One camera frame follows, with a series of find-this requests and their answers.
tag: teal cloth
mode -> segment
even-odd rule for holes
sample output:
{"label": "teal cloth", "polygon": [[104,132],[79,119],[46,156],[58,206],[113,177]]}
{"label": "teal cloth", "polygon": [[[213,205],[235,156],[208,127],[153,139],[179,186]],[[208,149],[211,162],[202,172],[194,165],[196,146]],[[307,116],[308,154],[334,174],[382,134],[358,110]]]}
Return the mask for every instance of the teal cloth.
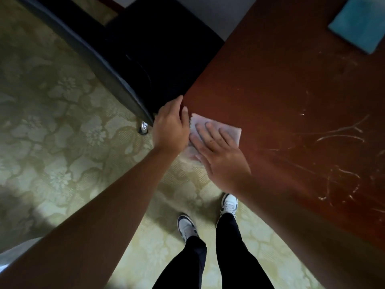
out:
{"label": "teal cloth", "polygon": [[349,0],[329,29],[366,53],[373,53],[385,34],[385,0]]}

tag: person's left arm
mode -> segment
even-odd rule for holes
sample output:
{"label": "person's left arm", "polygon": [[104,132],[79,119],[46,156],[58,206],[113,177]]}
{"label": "person's left arm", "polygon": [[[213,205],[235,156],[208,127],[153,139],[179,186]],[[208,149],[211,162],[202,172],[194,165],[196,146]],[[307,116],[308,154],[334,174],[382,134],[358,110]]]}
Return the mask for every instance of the person's left arm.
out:
{"label": "person's left arm", "polygon": [[155,119],[154,148],[125,175],[66,219],[0,274],[0,288],[104,288],[150,199],[189,141],[183,97]]}

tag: brown baseboard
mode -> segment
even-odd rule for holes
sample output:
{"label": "brown baseboard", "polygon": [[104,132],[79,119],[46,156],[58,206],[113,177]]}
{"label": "brown baseboard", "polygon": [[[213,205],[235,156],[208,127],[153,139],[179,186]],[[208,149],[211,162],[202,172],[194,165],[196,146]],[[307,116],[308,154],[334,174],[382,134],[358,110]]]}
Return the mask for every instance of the brown baseboard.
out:
{"label": "brown baseboard", "polygon": [[120,13],[124,10],[124,7],[116,3],[114,0],[98,0],[98,1],[106,5],[110,9],[114,10],[116,13]]}

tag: white sneaker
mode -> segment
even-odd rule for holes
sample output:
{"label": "white sneaker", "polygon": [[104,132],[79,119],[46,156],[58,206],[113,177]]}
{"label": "white sneaker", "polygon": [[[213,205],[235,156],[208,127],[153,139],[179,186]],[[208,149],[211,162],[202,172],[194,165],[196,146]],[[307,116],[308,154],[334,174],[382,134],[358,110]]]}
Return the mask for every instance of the white sneaker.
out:
{"label": "white sneaker", "polygon": [[234,197],[232,194],[224,194],[222,198],[222,209],[221,209],[221,215],[219,218],[222,217],[225,213],[230,213],[235,216],[235,212],[237,212],[238,208],[238,199]]}
{"label": "white sneaker", "polygon": [[199,237],[194,222],[186,214],[182,214],[178,217],[177,225],[184,242],[186,242],[190,236]]}

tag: chair seat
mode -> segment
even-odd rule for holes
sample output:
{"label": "chair seat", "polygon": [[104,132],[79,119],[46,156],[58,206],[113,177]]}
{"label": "chair seat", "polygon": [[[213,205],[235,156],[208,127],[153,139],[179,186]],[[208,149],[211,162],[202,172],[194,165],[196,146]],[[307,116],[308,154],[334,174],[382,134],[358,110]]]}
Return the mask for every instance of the chair seat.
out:
{"label": "chair seat", "polygon": [[149,90],[139,91],[150,112],[185,94],[224,44],[175,0],[137,0],[106,27],[108,39],[148,76]]}

